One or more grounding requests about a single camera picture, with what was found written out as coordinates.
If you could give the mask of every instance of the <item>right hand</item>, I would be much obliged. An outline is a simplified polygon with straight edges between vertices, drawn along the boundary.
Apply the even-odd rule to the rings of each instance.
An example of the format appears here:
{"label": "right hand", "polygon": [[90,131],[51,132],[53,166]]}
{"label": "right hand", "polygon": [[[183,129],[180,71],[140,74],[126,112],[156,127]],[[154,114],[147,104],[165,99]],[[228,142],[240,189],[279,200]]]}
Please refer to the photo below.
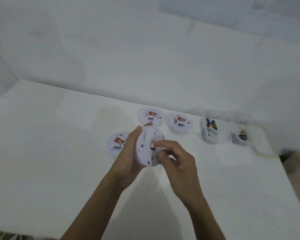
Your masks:
{"label": "right hand", "polygon": [[195,206],[203,198],[195,158],[177,141],[154,141],[153,145],[166,148],[158,154],[158,157],[167,173],[173,192],[187,208]]}

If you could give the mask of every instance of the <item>smoke detector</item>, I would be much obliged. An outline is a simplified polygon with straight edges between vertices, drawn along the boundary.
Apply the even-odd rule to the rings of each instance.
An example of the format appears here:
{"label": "smoke detector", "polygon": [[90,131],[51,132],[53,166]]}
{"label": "smoke detector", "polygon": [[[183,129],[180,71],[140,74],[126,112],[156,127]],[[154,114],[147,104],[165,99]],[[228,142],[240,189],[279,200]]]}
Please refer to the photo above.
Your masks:
{"label": "smoke detector", "polygon": [[105,146],[109,151],[109,155],[112,157],[117,157],[121,152],[124,144],[127,141],[128,135],[130,132],[128,131],[121,131],[113,133],[111,136],[108,137]]}
{"label": "smoke detector", "polygon": [[152,141],[164,140],[163,133],[155,126],[145,126],[136,141],[135,158],[137,162],[146,167],[159,164],[158,153],[162,147],[155,147]]}
{"label": "smoke detector", "polygon": [[139,109],[138,116],[143,125],[152,122],[154,126],[159,126],[164,120],[163,113],[159,109],[151,107]]}
{"label": "smoke detector", "polygon": [[168,127],[173,133],[184,135],[191,129],[192,121],[185,114],[171,114],[168,119]]}

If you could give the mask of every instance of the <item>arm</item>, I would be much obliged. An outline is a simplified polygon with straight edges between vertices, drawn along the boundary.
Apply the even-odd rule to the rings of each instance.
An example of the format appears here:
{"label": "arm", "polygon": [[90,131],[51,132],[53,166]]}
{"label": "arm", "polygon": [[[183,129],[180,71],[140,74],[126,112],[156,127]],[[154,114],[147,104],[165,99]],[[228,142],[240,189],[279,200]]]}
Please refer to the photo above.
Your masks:
{"label": "arm", "polygon": [[60,240],[102,238],[122,191],[132,184],[143,168],[134,160],[135,144],[141,131],[138,126],[129,134],[111,169]]}
{"label": "arm", "polygon": [[202,193],[195,158],[176,141],[155,141],[156,147],[165,147],[159,153],[170,185],[176,196],[187,208],[198,240],[225,240]]}

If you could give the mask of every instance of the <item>left hand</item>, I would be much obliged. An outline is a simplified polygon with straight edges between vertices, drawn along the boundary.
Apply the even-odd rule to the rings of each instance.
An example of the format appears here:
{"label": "left hand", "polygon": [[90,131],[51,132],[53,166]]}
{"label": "left hand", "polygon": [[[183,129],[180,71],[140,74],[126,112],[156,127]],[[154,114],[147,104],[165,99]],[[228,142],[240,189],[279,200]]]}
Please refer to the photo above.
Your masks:
{"label": "left hand", "polygon": [[114,179],[122,190],[128,188],[144,168],[144,166],[134,160],[136,141],[141,132],[142,127],[139,125],[129,134],[122,151],[108,172],[108,176]]}

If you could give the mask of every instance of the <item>white table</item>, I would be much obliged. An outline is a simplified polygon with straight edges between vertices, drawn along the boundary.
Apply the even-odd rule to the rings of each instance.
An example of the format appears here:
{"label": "white table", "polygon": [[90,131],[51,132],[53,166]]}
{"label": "white table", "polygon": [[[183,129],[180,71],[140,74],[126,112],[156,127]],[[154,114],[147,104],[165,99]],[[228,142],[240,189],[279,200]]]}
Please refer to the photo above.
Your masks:
{"label": "white table", "polygon": [[[0,230],[60,238],[114,159],[105,140],[131,131],[142,104],[21,81],[0,98]],[[173,134],[196,158],[203,193],[229,239],[300,239],[300,204],[278,158],[209,145],[200,117]],[[103,239],[195,239],[161,165],[123,192]]]}

